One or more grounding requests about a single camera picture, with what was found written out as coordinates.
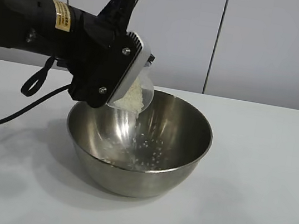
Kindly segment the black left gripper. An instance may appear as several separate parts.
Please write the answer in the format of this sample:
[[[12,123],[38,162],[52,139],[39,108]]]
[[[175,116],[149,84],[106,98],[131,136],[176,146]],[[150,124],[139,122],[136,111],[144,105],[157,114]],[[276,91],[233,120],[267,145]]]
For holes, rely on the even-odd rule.
[[[137,2],[110,0],[97,16],[80,16],[76,56],[68,64],[73,100],[100,108],[118,91],[141,51],[140,40],[127,31]],[[151,53],[144,66],[150,67],[154,60]]]

